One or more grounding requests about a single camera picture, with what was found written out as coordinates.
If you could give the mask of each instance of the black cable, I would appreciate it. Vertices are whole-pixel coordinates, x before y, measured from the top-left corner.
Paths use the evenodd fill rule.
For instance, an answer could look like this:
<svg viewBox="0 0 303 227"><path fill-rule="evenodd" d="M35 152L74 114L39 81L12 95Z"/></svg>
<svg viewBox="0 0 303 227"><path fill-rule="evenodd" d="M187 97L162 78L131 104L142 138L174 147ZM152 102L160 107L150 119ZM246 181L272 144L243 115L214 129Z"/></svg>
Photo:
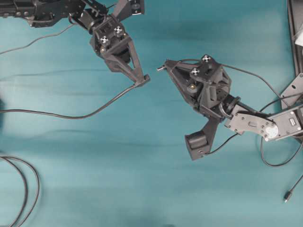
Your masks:
<svg viewBox="0 0 303 227"><path fill-rule="evenodd" d="M30 214L32 213L32 211L34 210L34 208L35 208L35 206L37 204L37 201L38 201L38 198L39 198L39 194L40 194L40 178L39 178L39 174L38 174L37 170L30 163L28 163L27 161L25 161L25 160L23 160L21 158L13 157L13 156L2 156L2 158L11 159L13 161L17 161L17 162L23 163L24 165L28 166L32 170L32 172L34 173L35 178L36 178L37 188L36 188L35 200L34 200L32 206L31 206L31 208L29 209L29 211L25 215L25 217L16 226L16 227L20 227L28 219L28 217L30 216Z"/></svg>
<svg viewBox="0 0 303 227"><path fill-rule="evenodd" d="M1 54L5 54L5 53L8 53L8 52L11 52L11 51L17 51L17 50L22 50L22 49L25 49L29 46L31 46L32 44L34 44L35 42L37 42L38 40L40 39L45 39L45 38L48 38L48 37L54 37L54 36L59 36L61 35L63 32L65 32L66 30L70 29L71 27L75 26L75 24L72 24L72 25L69 25L67 28L65 28L64 30L58 32L58 33L55 33L55 34L50 34L50 35L44 35L42 37L39 37L33 41L31 41L29 44L25 45L25 46L21 46L21 47L16 47L16 48L13 48L13 49L9 49L9 50L6 50L6 51L2 51L0 52L0 55Z"/></svg>
<svg viewBox="0 0 303 227"><path fill-rule="evenodd" d="M273 102L270 102L269 104L265 105L261 110L260 112L262 112L263 110L265 110L267 107L269 107L270 105L280 101L280 100L283 100L283 99L286 99L286 98L291 98L291 97L294 97L294 96L299 96L299 95L303 95L303 92L301 93L297 93L297 94L294 94L294 95L290 95L290 96L285 96L285 97L281 97L281 98L278 98L277 100L273 101ZM270 167L280 167L280 166L284 166L286 164L288 164L291 160L293 160L296 155L298 154L298 152L301 150L303 146L303 143L301 144L301 146L298 148L298 150L285 162L283 163L280 163L280 164L271 164L269 162L267 162L265 160L265 155L264 155L264 149L263 149L263 137L261 138L261 142L260 142L260 151L261 151L261 158L262 158L262 161L267 165L267 166L270 166Z"/></svg>
<svg viewBox="0 0 303 227"><path fill-rule="evenodd" d="M286 160L285 162L283 163L280 163L280 164L271 164L269 162L267 162L264 158L264 150L263 150L263 137L261 138L261 143L260 143L260 149L261 149L261 158L262 158L262 161L267 165L267 166L270 166L270 167L281 167L281 166L285 166L286 164L288 164L291 160L294 159L294 157L296 157L296 155L299 153L299 151L302 149L303 147L303 142L300 144L299 148L297 149L297 151L288 159Z"/></svg>
<svg viewBox="0 0 303 227"><path fill-rule="evenodd" d="M112 98L109 102L107 102L105 105L101 106L99 109L95 110L94 112L84 115L84 116L66 116L66 115L60 115L60 114L56 114L56 113L48 113L48 112L41 112L41 111L33 111L33 110L23 110L23 109L11 109L11 110L0 110L0 114L2 113L29 113L29 114L40 114L40 115L47 115L47 116L52 116L52 117L59 117L59 118L64 118L64 119L69 119L69 120L79 120L79 119L85 119L88 117L91 117L99 112L101 112L102 110L104 110L106 107L108 107L109 105L111 105L113 102L115 102L117 99L119 99L120 97L122 97L123 95L125 95L126 93L128 93L129 91L133 90L134 88L136 88L136 85L132 85L129 88L125 89L123 92L119 93L117 96L115 96L114 98Z"/></svg>
<svg viewBox="0 0 303 227"><path fill-rule="evenodd" d="M30 163L28 163L27 161L25 161L25 160L23 160L21 158L13 157L13 156L0 156L0 158L2 158L3 160L7 161L10 164L12 162L10 162L9 160L13 160L13 161L17 161L17 162L23 163L24 165L28 166L32 170L32 172L34 173L35 178L36 178L36 195L35 195L35 200L34 200L32 206L31 206L31 208L29 209L29 211L25 215L25 217L16 225L16 227L20 227L28 219L28 217L30 216L30 214L32 213L33 209L35 208L35 206L37 204L37 201L38 201L38 198L39 198L39 194L40 194L40 178L39 178L39 174L38 174L37 170ZM19 220L20 215L23 213L24 209L25 209L25 205L22 206L22 209L21 209L21 211L18 214L18 219L17 220Z"/></svg>
<svg viewBox="0 0 303 227"><path fill-rule="evenodd" d="M237 71L240 71L240 72L244 72L246 74L249 74L249 75L252 75L254 77L257 77L259 79L261 79L264 83L266 83L266 85L279 97L281 98L281 96L279 95L279 93L270 85L270 83L268 83L263 77L261 77L260 75L256 74L256 73L252 73L252 72L249 72L249 71L246 71L246 70L242 70L242 69L239 69L239 68L236 68L236 67L233 67L233 66L229 66L229 65L225 65L225 64L222 64L224 67L227 67L227 68L230 68L230 69L233 69L233 70L237 70Z"/></svg>
<svg viewBox="0 0 303 227"><path fill-rule="evenodd" d="M234 134L232 136L230 136L221 146L219 146L217 149L207 153L206 155L211 155L219 150L221 150L231 139L233 139L234 137L238 136L239 134Z"/></svg>
<svg viewBox="0 0 303 227"><path fill-rule="evenodd" d="M109 6L109 7L107 7L107 9L112 8L112 7L115 6L116 4L117 4L117 3L115 3L115 4L113 4L113 5Z"/></svg>
<svg viewBox="0 0 303 227"><path fill-rule="evenodd" d="M262 111L265 110L267 107L269 107L270 105L272 105L272 104L274 104L274 103L276 103L276 102L278 102L278 101L281 101L281 100L286 99L286 98L291 98L291 97L295 97L295 96L300 96L300 95L303 95L303 92L300 92L300 93L297 93L297 94L294 94L294 95L291 95L291 96L285 96L285 97L279 98L279 99L277 99L277 100L275 100L275 101L272 101L272 102L268 103L266 106L264 106L264 107L260 110L260 112L262 112Z"/></svg>
<svg viewBox="0 0 303 227"><path fill-rule="evenodd" d="M23 203L22 203L21 209L20 209L19 213L17 214L17 217L15 218L15 220L10 225L8 225L8 227L13 227L18 222L18 220L20 219L20 217L21 217L21 215L22 215L22 213L25 209L25 206L27 204L27 199L28 199L27 180L26 180L24 174L21 172L21 170L14 163L12 163L7 158L2 157L2 156L0 156L0 159L6 161L9 165L11 165L13 168L16 169L18 174L21 176L22 181L23 181L23 185L24 185L24 198L23 198Z"/></svg>

